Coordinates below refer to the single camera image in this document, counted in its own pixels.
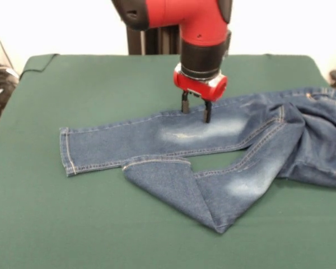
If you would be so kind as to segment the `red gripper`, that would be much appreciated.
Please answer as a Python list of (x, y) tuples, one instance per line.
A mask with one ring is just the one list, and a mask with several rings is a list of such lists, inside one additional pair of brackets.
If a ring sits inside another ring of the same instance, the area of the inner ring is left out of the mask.
[(218, 75), (207, 81), (192, 79), (181, 71), (181, 63), (178, 63), (173, 72), (173, 82), (176, 87), (183, 90), (181, 96), (181, 112), (189, 113), (188, 95), (194, 95), (204, 99), (205, 109), (203, 115), (204, 123), (211, 121), (212, 102), (222, 97), (227, 87), (228, 78), (219, 71)]

